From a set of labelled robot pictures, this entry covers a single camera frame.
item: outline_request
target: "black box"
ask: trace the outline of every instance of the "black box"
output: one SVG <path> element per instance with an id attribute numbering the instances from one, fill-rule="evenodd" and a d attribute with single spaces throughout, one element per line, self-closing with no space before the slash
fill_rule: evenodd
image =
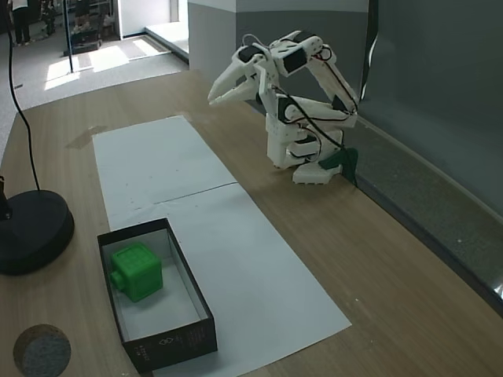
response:
<path id="1" fill-rule="evenodd" d="M 108 296 L 119 337 L 139 373 L 215 352 L 215 319 L 167 219 L 117 230 L 97 238 Z M 110 283 L 111 256 L 141 242 L 163 264 L 163 289 L 133 303 Z"/>

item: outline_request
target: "lamp base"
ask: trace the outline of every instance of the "lamp base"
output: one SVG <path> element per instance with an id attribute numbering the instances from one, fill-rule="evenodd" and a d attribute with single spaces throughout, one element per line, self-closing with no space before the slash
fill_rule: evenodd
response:
<path id="1" fill-rule="evenodd" d="M 75 224 L 64 199 L 51 191 L 9 199 L 13 216 L 0 222 L 0 273 L 24 275 L 51 263 L 66 249 Z"/>

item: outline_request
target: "wooden table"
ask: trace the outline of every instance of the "wooden table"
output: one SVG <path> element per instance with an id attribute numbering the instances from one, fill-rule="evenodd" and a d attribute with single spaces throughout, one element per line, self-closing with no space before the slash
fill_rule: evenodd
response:
<path id="1" fill-rule="evenodd" d="M 210 108 L 190 71 L 65 98 L 26 111 L 42 187 L 67 199 L 72 243 L 54 263 L 0 276 L 0 375 L 19 375 L 13 344 L 36 324 L 72 344 L 63 376 L 138 375 L 119 342 L 96 235 L 108 231 L 92 134 L 185 117 L 248 191 L 353 326 L 250 375 L 484 377 L 503 375 L 503 320 L 421 242 L 343 178 L 292 183 L 266 157 L 265 119 L 244 103 Z M 7 195 L 33 189 L 16 118 L 1 172 Z"/>

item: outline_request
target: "green cube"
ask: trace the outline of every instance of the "green cube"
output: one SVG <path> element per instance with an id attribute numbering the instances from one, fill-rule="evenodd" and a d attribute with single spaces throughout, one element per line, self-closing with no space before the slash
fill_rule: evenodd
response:
<path id="1" fill-rule="evenodd" d="M 110 280 L 132 302 L 138 302 L 163 287 L 160 258 L 143 243 L 134 243 L 112 255 Z"/>

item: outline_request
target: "white robotic arm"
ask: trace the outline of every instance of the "white robotic arm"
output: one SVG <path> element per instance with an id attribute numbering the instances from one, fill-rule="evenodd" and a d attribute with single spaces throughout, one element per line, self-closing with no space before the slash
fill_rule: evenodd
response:
<path id="1" fill-rule="evenodd" d="M 305 31 L 291 33 L 270 46 L 253 43 L 236 51 L 208 100 L 210 104 L 260 101 L 267 113 L 267 155 L 274 165 L 282 169 L 299 165 L 295 183 L 328 183 L 341 172 L 344 159 L 352 173 L 356 167 L 342 146 L 341 129 L 354 127 L 358 99 L 335 62 L 330 47 Z M 280 75 L 289 77 L 303 68 L 318 80 L 331 104 L 292 97 L 280 88 Z"/>

